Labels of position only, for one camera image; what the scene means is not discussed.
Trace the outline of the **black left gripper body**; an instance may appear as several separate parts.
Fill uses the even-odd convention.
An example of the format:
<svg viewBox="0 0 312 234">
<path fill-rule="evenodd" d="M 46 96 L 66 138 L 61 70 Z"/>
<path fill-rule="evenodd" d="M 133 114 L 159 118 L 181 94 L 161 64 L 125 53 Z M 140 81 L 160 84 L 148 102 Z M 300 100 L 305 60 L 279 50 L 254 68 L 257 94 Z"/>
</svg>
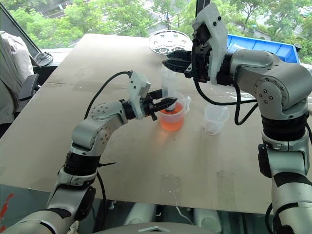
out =
<svg viewBox="0 0 312 234">
<path fill-rule="evenodd" d="M 156 116 L 156 105 L 153 103 L 153 98 L 149 95 L 142 101 L 144 117 L 151 117 L 153 121 L 157 120 Z"/>
</svg>

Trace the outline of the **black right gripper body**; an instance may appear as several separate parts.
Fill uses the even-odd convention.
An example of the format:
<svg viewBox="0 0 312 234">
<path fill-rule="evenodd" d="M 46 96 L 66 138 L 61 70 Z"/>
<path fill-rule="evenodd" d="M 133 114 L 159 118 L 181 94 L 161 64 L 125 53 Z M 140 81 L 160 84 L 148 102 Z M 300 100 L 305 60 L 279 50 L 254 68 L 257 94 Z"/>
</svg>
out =
<svg viewBox="0 0 312 234">
<path fill-rule="evenodd" d="M 206 24 L 202 23 L 194 30 L 192 50 L 188 56 L 189 65 L 184 72 L 186 78 L 194 78 L 202 83 L 210 81 L 208 67 L 212 48 L 209 43 L 206 44 L 210 38 L 211 34 Z"/>
</svg>

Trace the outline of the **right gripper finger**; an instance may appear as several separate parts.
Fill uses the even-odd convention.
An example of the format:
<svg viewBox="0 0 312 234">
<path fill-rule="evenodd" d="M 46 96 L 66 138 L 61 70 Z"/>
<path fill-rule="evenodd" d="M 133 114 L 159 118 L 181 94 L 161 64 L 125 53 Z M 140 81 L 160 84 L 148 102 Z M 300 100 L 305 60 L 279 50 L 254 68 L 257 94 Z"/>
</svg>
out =
<svg viewBox="0 0 312 234">
<path fill-rule="evenodd" d="M 166 59 L 162 64 L 171 71 L 184 73 L 190 66 L 191 62 L 187 60 Z"/>
<path fill-rule="evenodd" d="M 191 60 L 191 51 L 175 50 L 167 55 L 169 59 Z"/>
</svg>

